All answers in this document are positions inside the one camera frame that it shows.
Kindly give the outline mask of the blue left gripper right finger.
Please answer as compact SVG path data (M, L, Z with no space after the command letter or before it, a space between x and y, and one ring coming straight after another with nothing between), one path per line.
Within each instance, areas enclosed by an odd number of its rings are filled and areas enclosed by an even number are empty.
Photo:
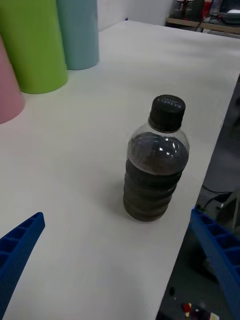
M213 268L234 319L240 318L240 240L193 207L190 226Z

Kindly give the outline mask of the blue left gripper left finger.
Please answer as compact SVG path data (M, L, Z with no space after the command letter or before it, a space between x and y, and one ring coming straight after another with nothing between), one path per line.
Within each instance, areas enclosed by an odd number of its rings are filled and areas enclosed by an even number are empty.
M0 239L0 316L5 314L44 228L44 215L37 212Z

